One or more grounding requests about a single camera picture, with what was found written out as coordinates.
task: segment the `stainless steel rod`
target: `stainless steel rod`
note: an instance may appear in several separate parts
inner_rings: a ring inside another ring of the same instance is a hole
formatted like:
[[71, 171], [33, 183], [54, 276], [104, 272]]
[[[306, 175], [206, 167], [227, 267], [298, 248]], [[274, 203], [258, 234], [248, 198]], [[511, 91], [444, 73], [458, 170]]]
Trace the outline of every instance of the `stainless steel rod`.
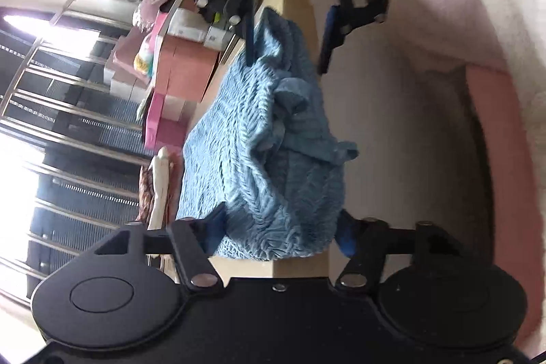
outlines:
[[[64, 5], [62, 6], [61, 10], [56, 13], [51, 20], [49, 21], [49, 25], [53, 27], [57, 22], [59, 22], [59, 19], [61, 19], [61, 16], [65, 13], [65, 11], [68, 10], [70, 5], [72, 5], [72, 2], [75, 0], [67, 0]], [[23, 74], [25, 73], [25, 69], [27, 68], [28, 64], [38, 51], [38, 47], [42, 45], [42, 42], [44, 41], [44, 36], [38, 36], [34, 40], [34, 43], [31, 45], [30, 50], [28, 51], [27, 55], [23, 59], [23, 62], [21, 62], [21, 65], [15, 72], [15, 75], [12, 78], [12, 81], [8, 85], [8, 89], [6, 90], [4, 94], [4, 98], [2, 98], [2, 102], [0, 102], [0, 117], [5, 115], [5, 111], [8, 108], [9, 100], [12, 98], [13, 91], [17, 88], [19, 85], [19, 82], [21, 78], [23, 77]]]
[[53, 250], [62, 251], [63, 253], [67, 253], [75, 257], [77, 257], [81, 253], [80, 250], [63, 246], [62, 244], [59, 244], [58, 242], [54, 242], [54, 241], [50, 241], [48, 239], [42, 238], [42, 236], [35, 235], [32, 232], [27, 232], [27, 236], [32, 242], [35, 242], [36, 244], [41, 244], [42, 246], [49, 247], [50, 249], [53, 249]]
[[101, 219], [85, 216], [81, 213], [72, 212], [70, 210], [66, 210], [59, 206], [56, 206], [55, 204], [51, 202], [44, 201], [43, 199], [40, 199], [40, 198], [34, 198], [34, 203], [36, 204], [37, 207], [43, 208], [45, 210], [49, 210], [53, 213], [57, 213], [61, 216], [65, 216], [70, 219], [75, 219], [76, 221], [87, 222], [88, 224], [96, 225], [97, 227], [103, 227], [105, 229], [110, 229], [110, 230], [119, 229], [119, 225], [113, 224], [112, 222], [103, 221]]
[[99, 36], [99, 37], [97, 38], [97, 41], [98, 41], [98, 42], [105, 42], [105, 43], [107, 43], [107, 44], [114, 44], [114, 45], [117, 44], [118, 40], [119, 40], [119, 39], [117, 39], [117, 38], [111, 38], [110, 36]]
[[24, 162], [23, 167], [28, 170], [34, 171], [36, 173], [48, 174], [49, 176], [63, 179], [68, 182], [72, 182], [74, 184], [82, 185], [83, 187], [89, 187], [91, 189], [104, 191], [106, 193], [111, 193], [113, 195], [123, 196], [124, 198], [132, 199], [136, 201], [138, 201], [138, 198], [139, 198], [137, 192], [121, 189], [118, 187], [113, 187], [108, 184], [103, 184], [100, 182], [92, 181], [90, 179], [82, 178], [75, 174], [56, 169], [54, 167], [45, 165], [43, 163], [34, 164], [30, 162]]
[[16, 302], [17, 304], [21, 304], [21, 306], [25, 306], [27, 309], [31, 308], [31, 300], [27, 297], [21, 297], [14, 295], [4, 289], [0, 289], [0, 295], [2, 295], [4, 298], [7, 298], [13, 302]]
[[146, 158], [141, 158], [134, 155], [128, 155], [121, 153], [119, 151], [110, 150], [103, 147], [97, 147], [93, 144], [87, 142], [78, 141], [77, 139], [72, 139], [68, 136], [61, 135], [60, 133], [55, 133], [54, 131], [45, 130], [40, 127], [36, 127], [32, 124], [27, 124], [26, 122], [19, 121], [18, 119], [9, 118], [4, 116], [0, 119], [0, 123], [7, 125], [11, 128], [23, 131], [29, 135], [34, 135], [39, 138], [45, 139], [47, 141], [57, 142], [65, 146], [78, 148], [81, 150], [89, 151], [107, 158], [117, 159], [118, 161], [129, 162], [136, 165], [148, 166], [149, 160]]
[[134, 130], [134, 131], [142, 130], [142, 126], [134, 122], [126, 122], [126, 121], [120, 121], [118, 119], [113, 119], [104, 114], [95, 113], [90, 110], [77, 107], [67, 102], [57, 101], [56, 99], [53, 99], [53, 98], [48, 98], [42, 95], [38, 95], [36, 93], [32, 93], [31, 91], [21, 90], [17, 88], [15, 89], [15, 92], [13, 95], [18, 98], [25, 99], [27, 101], [35, 102], [40, 105], [53, 108], [55, 110], [60, 110], [62, 112], [66, 112], [70, 114], [76, 114], [78, 116], [83, 116], [84, 118], [94, 119], [100, 122], [105, 122], [106, 124], [123, 127], [128, 130]]
[[78, 76], [63, 73], [62, 71], [38, 67], [37, 65], [31, 64], [26, 69], [26, 72], [37, 74], [38, 76], [53, 79], [55, 81], [64, 82], [65, 84], [77, 85], [78, 87], [89, 88], [92, 90], [101, 91], [103, 93], [110, 93], [110, 87], [107, 85], [90, 82], [86, 79], [79, 78]]
[[99, 58], [97, 56], [82, 56], [76, 53], [61, 50], [59, 48], [49, 47], [47, 45], [40, 45], [38, 49], [42, 52], [60, 54], [61, 56], [66, 56], [67, 58], [78, 59], [80, 61], [86, 61], [86, 62], [99, 63], [100, 65], [104, 65], [107, 61], [105, 58]]
[[96, 22], [97, 24], [110, 25], [111, 27], [121, 28], [122, 30], [130, 30], [133, 27], [133, 25], [128, 24], [127, 22], [108, 19], [103, 16], [95, 16], [94, 14], [81, 13], [79, 11], [69, 10], [64, 15], [71, 18], [89, 20], [91, 22]]
[[24, 262], [18, 261], [17, 259], [8, 259], [8, 258], [0, 257], [0, 264], [12, 270], [15, 270], [16, 272], [24, 273], [37, 279], [47, 278], [47, 275], [45, 273], [42, 273], [39, 270], [35, 270], [32, 267], [29, 267], [27, 264], [25, 264]]

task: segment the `pink fabric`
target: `pink fabric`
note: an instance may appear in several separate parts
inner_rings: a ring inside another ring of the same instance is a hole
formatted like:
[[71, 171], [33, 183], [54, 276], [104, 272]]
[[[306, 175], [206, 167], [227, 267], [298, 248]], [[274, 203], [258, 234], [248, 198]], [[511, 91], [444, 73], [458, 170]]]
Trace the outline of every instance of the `pink fabric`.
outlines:
[[147, 150], [155, 150], [159, 120], [163, 111], [165, 96], [154, 92], [152, 102], [149, 104], [148, 115], [146, 117], [146, 137], [144, 147]]
[[482, 124], [493, 181], [495, 263], [525, 289], [528, 313], [517, 345], [532, 348], [544, 299], [542, 217], [518, 97], [507, 73], [468, 65], [466, 80]]
[[516, 344], [538, 354], [543, 223], [517, 94], [485, 8], [480, 0], [390, 0], [386, 25], [416, 70], [468, 67], [468, 87], [491, 166], [495, 262], [527, 293], [529, 308]]
[[506, 69], [480, 0], [390, 0], [386, 25], [418, 71], [446, 72], [466, 62]]

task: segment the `screw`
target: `screw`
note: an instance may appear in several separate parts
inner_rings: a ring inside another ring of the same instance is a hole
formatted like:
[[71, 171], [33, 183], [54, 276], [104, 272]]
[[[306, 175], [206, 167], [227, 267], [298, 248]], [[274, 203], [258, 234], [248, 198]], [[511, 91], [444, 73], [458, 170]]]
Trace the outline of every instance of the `screw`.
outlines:
[[273, 286], [273, 290], [278, 291], [278, 292], [281, 292], [281, 293], [282, 293], [283, 291], [286, 291], [286, 289], [287, 289], [287, 287], [286, 287], [286, 285], [284, 285], [284, 284], [275, 284], [275, 285]]
[[359, 273], [348, 273], [341, 277], [340, 282], [341, 285], [345, 285], [345, 287], [356, 289], [358, 287], [364, 287], [368, 280], [364, 275]]
[[343, 27], [340, 28], [340, 31], [343, 35], [348, 35], [351, 31], [353, 31], [353, 27], [351, 27], [349, 24], [343, 25]]
[[196, 5], [200, 9], [204, 9], [209, 4], [209, 0], [197, 0]]
[[387, 15], [385, 13], [379, 13], [375, 18], [373, 18], [378, 24], [382, 24], [387, 20]]
[[196, 287], [201, 287], [203, 289], [212, 287], [218, 282], [218, 278], [210, 273], [199, 273], [196, 274], [190, 281]]
[[239, 22], [241, 22], [241, 18], [239, 16], [237, 16], [236, 14], [231, 16], [230, 19], [229, 19], [229, 23], [231, 25], [237, 25]]

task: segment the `blue knitted fabric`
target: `blue knitted fabric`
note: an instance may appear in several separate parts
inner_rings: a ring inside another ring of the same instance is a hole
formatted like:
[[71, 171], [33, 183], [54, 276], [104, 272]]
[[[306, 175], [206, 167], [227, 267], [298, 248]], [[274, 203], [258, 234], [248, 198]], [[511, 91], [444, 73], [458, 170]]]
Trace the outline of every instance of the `blue knitted fabric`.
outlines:
[[204, 218], [226, 202], [227, 236], [216, 254], [307, 257], [334, 237], [345, 197], [338, 143], [324, 113], [316, 68], [298, 26], [265, 9], [255, 63], [241, 52], [218, 96], [188, 135], [177, 218]]

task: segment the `bright window light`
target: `bright window light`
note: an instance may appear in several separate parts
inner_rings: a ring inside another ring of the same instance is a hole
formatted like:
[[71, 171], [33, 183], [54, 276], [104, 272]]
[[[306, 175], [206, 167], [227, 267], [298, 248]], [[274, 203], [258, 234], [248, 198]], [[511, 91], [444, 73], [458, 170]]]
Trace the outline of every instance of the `bright window light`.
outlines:
[[[4, 174], [0, 175], [2, 200], [2, 230], [0, 256], [27, 260], [28, 238], [34, 214], [34, 198], [38, 190], [39, 174], [24, 168], [26, 161], [42, 163], [44, 152], [15, 138], [0, 134], [0, 157]], [[24, 274], [0, 266], [0, 283], [4, 290], [18, 296], [27, 292]]]
[[32, 36], [44, 36], [44, 41], [52, 47], [71, 52], [75, 56], [89, 56], [100, 32], [94, 30], [51, 27], [44, 19], [26, 16], [4, 16], [11, 26]]

